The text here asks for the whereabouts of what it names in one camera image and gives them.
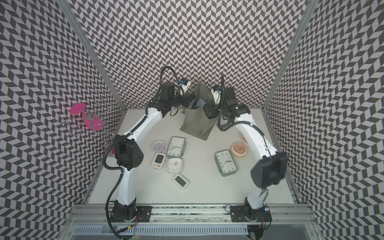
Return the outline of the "green canvas bag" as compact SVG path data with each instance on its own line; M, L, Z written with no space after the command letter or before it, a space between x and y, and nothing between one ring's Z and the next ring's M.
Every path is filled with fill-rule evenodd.
M201 140L207 140L218 118L208 119L203 108L195 109L197 100L204 99L209 104L214 104L211 89L203 83L198 83L193 91L194 100L188 108L184 109L184 122L180 130Z

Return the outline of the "white square analog clock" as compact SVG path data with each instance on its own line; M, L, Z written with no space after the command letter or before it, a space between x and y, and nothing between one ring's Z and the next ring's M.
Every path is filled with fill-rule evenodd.
M170 174L178 174L182 171L183 160L181 158L170 158L167 163L167 172Z

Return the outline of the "white timer with orange buttons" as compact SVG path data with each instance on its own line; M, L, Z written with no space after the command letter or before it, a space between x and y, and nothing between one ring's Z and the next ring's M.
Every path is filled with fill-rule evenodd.
M166 155L164 153L156 153L151 163L151 167L155 170L161 170L165 160L166 160Z

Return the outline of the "white digital clock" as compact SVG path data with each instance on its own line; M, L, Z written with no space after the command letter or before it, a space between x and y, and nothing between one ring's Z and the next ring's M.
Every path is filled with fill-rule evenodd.
M172 181L183 191L186 190L190 184L189 181L181 174L176 174Z

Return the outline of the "blue square alarm clock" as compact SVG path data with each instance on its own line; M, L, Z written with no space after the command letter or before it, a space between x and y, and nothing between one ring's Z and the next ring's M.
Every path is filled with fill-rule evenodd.
M205 104L207 104L207 102L204 99L199 99L196 102L195 109L203 108Z

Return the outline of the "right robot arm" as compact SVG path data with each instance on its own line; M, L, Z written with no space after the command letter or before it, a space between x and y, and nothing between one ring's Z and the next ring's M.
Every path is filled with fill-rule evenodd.
M266 203L272 187L285 178L288 167L288 155L272 146L265 134L257 126L250 109L240 104L234 88L226 87L221 76L219 88L219 106L217 107L220 131L225 132L236 127L246 138L249 149L255 156L256 164L250 170L251 179L256 186L245 198L242 214L249 222L272 222L270 209Z

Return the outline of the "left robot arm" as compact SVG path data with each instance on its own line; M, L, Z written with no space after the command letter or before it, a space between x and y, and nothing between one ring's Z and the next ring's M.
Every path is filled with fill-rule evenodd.
M172 67L165 66L160 73L160 86L155 96L146 105L143 117L126 133L114 137L105 151L102 163L107 170L120 173L106 202L107 220L133 222L138 219L136 209L136 168L143 162L141 141L172 108L185 106L187 97L180 79Z

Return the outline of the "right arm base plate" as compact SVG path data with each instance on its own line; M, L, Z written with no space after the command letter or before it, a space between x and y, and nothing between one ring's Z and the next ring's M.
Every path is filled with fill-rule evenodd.
M270 208L267 205L262 206L259 209L252 209L246 205L238 206L229 206L226 208L229 210L229 214L232 222L242 223L242 222L258 222L258 223L269 223L272 222L272 215Z

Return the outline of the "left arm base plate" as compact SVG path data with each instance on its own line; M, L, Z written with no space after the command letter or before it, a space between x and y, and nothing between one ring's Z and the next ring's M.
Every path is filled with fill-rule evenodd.
M152 206L123 206L116 205L113 207L109 217L112 223L135 223L136 218L138 222L148 223L150 221Z

